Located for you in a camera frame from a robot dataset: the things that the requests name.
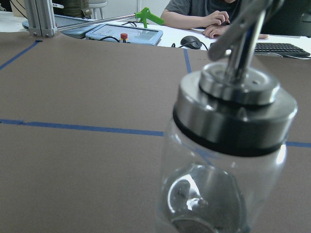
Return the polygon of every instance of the brown table surface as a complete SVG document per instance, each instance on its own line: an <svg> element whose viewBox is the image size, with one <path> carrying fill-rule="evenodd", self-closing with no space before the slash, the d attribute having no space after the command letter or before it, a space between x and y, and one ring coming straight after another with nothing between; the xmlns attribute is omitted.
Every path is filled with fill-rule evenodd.
<svg viewBox="0 0 311 233"><path fill-rule="evenodd" d="M152 232L162 132L186 63L200 70L206 52L42 40L0 33L0 232ZM253 65L276 75L299 110L252 232L309 233L311 61Z"/></svg>

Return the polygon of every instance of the green clamp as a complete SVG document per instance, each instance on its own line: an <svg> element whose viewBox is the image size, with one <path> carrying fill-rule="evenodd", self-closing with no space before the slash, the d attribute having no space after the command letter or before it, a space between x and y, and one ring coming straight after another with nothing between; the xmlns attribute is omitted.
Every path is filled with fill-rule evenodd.
<svg viewBox="0 0 311 233"><path fill-rule="evenodd" d="M144 28L147 28L147 19L159 25L164 24L164 20L152 14L148 7L142 9L141 12L135 13L135 18L140 18L140 22L144 23Z"/></svg>

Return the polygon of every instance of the red button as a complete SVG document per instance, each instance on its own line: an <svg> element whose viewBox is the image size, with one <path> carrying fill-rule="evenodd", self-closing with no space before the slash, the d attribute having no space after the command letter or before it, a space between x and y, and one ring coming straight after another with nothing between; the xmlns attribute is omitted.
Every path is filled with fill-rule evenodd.
<svg viewBox="0 0 311 233"><path fill-rule="evenodd" d="M126 33L121 33L121 39L127 39L127 34Z"/></svg>

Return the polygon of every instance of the gray t-shirt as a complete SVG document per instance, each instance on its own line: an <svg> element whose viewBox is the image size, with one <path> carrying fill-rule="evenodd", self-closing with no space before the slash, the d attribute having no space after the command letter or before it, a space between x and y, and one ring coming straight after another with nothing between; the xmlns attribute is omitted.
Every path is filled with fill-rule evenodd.
<svg viewBox="0 0 311 233"><path fill-rule="evenodd" d="M214 11L227 11L232 22L240 11L241 0L226 3L221 0L171 0L165 9L185 16L208 16Z"/></svg>

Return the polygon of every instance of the stainless steel cap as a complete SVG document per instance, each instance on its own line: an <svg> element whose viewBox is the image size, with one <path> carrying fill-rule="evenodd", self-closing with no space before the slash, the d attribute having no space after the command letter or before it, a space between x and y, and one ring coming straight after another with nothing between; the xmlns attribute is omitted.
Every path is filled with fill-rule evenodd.
<svg viewBox="0 0 311 233"><path fill-rule="evenodd" d="M180 83L173 117L184 134L207 148L240 156L273 152L284 143L297 112L297 103L289 93L278 87L271 91L274 101L265 105L227 101L202 90L199 83L205 72L188 74ZM253 73L268 77L259 71Z"/></svg>
<svg viewBox="0 0 311 233"><path fill-rule="evenodd" d="M211 63L201 72L199 85L206 93L222 100L241 104L265 105L275 100L280 88L278 80L249 68L241 80L225 76L227 63Z"/></svg>

